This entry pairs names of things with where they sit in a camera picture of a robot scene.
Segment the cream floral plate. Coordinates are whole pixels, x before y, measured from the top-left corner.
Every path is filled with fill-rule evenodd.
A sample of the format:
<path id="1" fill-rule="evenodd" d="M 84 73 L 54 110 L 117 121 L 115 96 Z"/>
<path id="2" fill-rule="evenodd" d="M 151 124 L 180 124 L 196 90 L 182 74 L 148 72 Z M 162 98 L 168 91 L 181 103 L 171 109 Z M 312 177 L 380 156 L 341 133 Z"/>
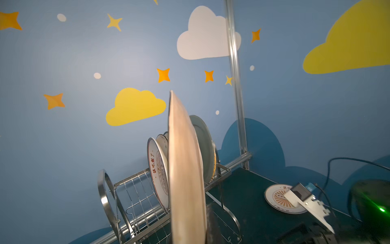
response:
<path id="1" fill-rule="evenodd" d="M 168 143 L 168 140 L 167 140 L 166 136 L 164 136 L 162 134 L 159 134 L 157 136 L 157 138 L 156 138 L 156 141 L 159 144 L 159 146 L 161 147 L 162 152 L 163 152 L 165 158 L 168 159 L 168 146 L 169 146 L 169 143 Z"/>

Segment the orange sunburst plate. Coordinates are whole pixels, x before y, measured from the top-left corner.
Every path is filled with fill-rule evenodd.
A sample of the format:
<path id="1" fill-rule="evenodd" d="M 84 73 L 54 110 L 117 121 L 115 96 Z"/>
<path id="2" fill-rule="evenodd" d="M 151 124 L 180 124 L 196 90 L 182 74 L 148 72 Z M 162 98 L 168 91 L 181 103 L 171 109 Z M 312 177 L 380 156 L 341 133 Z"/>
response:
<path id="1" fill-rule="evenodd" d="M 168 161 L 158 142 L 150 137 L 147 143 L 147 157 L 153 187 L 161 207 L 170 209 Z"/>
<path id="2" fill-rule="evenodd" d="M 294 207 L 285 197 L 284 194 L 292 188 L 291 185 L 275 184 L 268 187 L 264 193 L 267 203 L 274 209 L 285 214 L 299 215 L 306 213 L 307 210 L 302 207 Z"/>

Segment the orange sunburst plate front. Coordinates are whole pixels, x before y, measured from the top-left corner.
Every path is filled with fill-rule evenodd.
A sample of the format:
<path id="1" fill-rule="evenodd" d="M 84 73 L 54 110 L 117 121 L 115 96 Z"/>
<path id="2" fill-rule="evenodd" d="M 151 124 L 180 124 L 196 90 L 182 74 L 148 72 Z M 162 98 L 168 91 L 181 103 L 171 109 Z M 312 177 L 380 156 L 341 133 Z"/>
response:
<path id="1" fill-rule="evenodd" d="M 153 187 L 161 207 L 170 209 L 168 161 L 158 142 L 150 137 L 147 143 L 147 157 Z"/>

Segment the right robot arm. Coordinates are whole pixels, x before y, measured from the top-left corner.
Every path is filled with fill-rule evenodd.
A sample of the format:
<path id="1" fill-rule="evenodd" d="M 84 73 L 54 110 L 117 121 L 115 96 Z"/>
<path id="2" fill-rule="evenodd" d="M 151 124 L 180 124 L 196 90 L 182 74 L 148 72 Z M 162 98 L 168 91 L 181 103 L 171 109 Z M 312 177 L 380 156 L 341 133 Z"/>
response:
<path id="1" fill-rule="evenodd" d="M 316 222 L 302 223 L 281 235 L 278 244 L 388 244 L 390 242 L 390 183 L 385 180 L 364 180 L 349 190 L 347 210 L 359 226 L 352 229 L 333 227 L 325 217 L 333 214 L 332 207 L 315 197 L 307 187 L 297 184 L 284 194 L 293 205 L 304 207 Z"/>

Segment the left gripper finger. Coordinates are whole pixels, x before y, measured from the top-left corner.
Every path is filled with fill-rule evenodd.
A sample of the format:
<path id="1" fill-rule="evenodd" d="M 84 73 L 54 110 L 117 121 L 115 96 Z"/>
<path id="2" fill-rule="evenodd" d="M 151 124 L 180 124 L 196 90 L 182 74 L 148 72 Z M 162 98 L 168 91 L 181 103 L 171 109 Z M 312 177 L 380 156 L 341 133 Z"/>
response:
<path id="1" fill-rule="evenodd" d="M 212 204 L 206 205 L 206 244 L 225 244 Z"/>

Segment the dark navy plate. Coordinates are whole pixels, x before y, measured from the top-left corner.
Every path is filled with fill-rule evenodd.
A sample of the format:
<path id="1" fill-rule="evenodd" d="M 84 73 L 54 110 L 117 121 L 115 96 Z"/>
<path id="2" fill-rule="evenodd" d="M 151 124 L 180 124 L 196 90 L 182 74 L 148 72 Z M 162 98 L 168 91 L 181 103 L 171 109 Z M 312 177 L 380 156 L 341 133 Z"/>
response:
<path id="1" fill-rule="evenodd" d="M 168 132 L 172 240 L 175 244 L 203 244 L 207 221 L 202 156 L 188 112 L 173 91 Z"/>

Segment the plain pale green plate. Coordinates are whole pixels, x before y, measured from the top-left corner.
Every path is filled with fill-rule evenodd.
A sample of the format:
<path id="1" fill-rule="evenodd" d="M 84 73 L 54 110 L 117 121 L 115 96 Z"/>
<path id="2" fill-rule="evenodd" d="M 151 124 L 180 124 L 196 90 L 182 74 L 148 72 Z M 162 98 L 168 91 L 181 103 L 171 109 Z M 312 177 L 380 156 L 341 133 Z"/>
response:
<path id="1" fill-rule="evenodd" d="M 205 122 L 196 115 L 190 115 L 190 120 L 196 131 L 203 162 L 204 183 L 210 183 L 213 174 L 214 150 L 212 137 Z"/>

